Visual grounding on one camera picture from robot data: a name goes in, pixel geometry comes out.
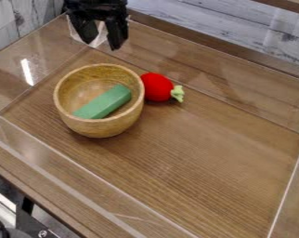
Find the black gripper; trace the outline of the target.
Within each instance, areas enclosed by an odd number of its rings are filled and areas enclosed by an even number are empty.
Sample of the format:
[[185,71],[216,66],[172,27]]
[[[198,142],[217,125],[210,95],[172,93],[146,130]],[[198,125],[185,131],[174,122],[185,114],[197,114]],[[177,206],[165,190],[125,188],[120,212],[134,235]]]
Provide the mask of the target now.
[[90,44],[98,35],[93,20],[105,20],[110,49],[121,48],[129,38],[128,0],[64,0],[65,13],[81,41]]

